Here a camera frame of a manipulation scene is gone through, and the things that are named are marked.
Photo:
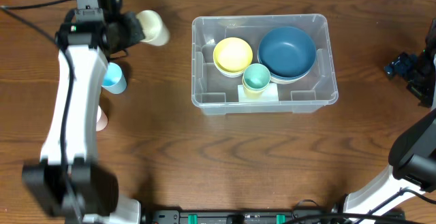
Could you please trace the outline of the yellow small bowl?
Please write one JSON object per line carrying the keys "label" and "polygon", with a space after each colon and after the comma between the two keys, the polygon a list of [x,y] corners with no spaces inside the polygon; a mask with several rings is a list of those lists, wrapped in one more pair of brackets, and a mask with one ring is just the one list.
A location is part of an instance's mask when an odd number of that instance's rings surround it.
{"label": "yellow small bowl", "polygon": [[229,37],[221,40],[213,50],[213,61],[224,65],[225,61],[243,61],[248,65],[253,60],[253,51],[243,39]]}

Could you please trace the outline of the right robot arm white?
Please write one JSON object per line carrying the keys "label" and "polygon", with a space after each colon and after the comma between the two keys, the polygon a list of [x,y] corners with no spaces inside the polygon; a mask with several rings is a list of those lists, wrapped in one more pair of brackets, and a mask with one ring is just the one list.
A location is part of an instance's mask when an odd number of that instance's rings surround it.
{"label": "right robot arm white", "polygon": [[339,223],[376,223],[400,203],[435,190],[435,23],[419,55],[403,52],[384,71],[402,77],[430,112],[396,139],[380,174],[334,207]]}

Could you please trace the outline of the green plastic cup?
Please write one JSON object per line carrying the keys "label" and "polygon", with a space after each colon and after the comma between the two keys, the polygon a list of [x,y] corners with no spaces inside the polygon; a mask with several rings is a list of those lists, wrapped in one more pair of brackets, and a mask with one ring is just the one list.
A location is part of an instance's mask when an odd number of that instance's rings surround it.
{"label": "green plastic cup", "polygon": [[270,83],[270,71],[265,65],[254,63],[243,73],[243,83],[252,91],[261,91]]}

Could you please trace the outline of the blue plastic cup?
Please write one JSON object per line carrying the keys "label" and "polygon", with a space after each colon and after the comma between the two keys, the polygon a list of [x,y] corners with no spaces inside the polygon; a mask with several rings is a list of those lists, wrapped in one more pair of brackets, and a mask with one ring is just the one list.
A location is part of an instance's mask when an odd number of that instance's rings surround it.
{"label": "blue plastic cup", "polygon": [[116,63],[109,63],[102,87],[112,94],[121,94],[127,88],[123,70]]}

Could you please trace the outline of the cream plastic cup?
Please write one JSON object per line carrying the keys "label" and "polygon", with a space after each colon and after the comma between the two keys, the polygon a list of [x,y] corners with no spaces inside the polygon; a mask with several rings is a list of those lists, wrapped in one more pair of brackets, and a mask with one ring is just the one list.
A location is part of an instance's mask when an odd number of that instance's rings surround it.
{"label": "cream plastic cup", "polygon": [[153,46],[166,45],[170,40],[170,32],[161,16],[153,10],[144,10],[136,14],[145,36],[142,43]]}

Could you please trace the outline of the beige large bowl top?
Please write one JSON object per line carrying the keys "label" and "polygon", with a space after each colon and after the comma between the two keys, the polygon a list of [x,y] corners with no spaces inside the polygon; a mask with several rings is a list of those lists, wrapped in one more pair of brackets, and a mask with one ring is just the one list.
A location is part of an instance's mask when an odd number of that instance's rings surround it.
{"label": "beige large bowl top", "polygon": [[278,75],[274,74],[270,70],[269,67],[266,66],[266,68],[270,72],[270,81],[274,82],[274,83],[277,83],[277,84],[291,84],[291,83],[294,83],[297,80],[302,79],[303,77],[305,77],[309,73],[309,72],[306,72],[306,73],[304,73],[304,74],[302,74],[300,76],[294,77],[294,78],[285,78],[285,77],[278,76]]}

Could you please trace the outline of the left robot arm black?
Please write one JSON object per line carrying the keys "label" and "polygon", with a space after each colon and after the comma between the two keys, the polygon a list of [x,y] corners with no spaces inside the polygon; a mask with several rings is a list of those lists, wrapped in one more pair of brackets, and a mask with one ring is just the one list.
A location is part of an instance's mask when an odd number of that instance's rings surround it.
{"label": "left robot arm black", "polygon": [[140,202],[119,193],[116,176],[97,162],[99,98],[110,56],[138,44],[142,27],[122,0],[76,0],[54,37],[59,85],[40,161],[22,181],[40,208],[66,223],[140,223]]}

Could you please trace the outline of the yellow cup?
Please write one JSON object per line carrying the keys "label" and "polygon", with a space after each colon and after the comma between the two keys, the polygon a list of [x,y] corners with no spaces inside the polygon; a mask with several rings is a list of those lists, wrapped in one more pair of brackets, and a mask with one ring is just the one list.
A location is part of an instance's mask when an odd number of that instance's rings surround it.
{"label": "yellow cup", "polygon": [[246,82],[245,79],[243,79],[243,90],[244,90],[244,94],[250,98],[250,99],[257,99],[259,98],[262,93],[268,88],[267,84],[266,86],[262,87],[261,89],[255,89],[250,87]]}

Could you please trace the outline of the dark blue bowl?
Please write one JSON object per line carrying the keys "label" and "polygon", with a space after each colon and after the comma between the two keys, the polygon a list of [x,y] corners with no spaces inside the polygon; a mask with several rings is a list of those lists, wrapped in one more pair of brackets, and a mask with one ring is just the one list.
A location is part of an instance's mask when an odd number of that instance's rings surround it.
{"label": "dark blue bowl", "polygon": [[258,60],[301,58],[316,60],[312,38],[296,27],[279,27],[269,31],[258,46]]}
{"label": "dark blue bowl", "polygon": [[307,75],[314,61],[307,59],[291,58],[291,59],[272,59],[261,60],[259,63],[266,66],[271,73],[271,76],[280,80],[297,80]]}

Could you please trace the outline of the white small bowl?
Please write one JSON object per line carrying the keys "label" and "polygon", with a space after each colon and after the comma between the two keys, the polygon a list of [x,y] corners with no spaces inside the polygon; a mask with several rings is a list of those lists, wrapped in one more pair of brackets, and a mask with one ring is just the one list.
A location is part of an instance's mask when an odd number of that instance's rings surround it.
{"label": "white small bowl", "polygon": [[237,78],[239,76],[243,75],[244,71],[238,71],[238,72],[228,72],[228,71],[224,71],[222,69],[218,69],[224,76],[229,77],[229,78]]}

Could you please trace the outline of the light grey small bowl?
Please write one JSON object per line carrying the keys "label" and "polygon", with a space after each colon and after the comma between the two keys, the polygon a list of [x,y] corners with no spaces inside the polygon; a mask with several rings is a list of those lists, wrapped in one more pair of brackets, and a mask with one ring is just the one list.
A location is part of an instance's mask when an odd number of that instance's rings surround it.
{"label": "light grey small bowl", "polygon": [[229,78],[239,77],[243,74],[249,66],[243,61],[225,61],[222,65],[219,61],[214,62],[215,67],[224,75]]}

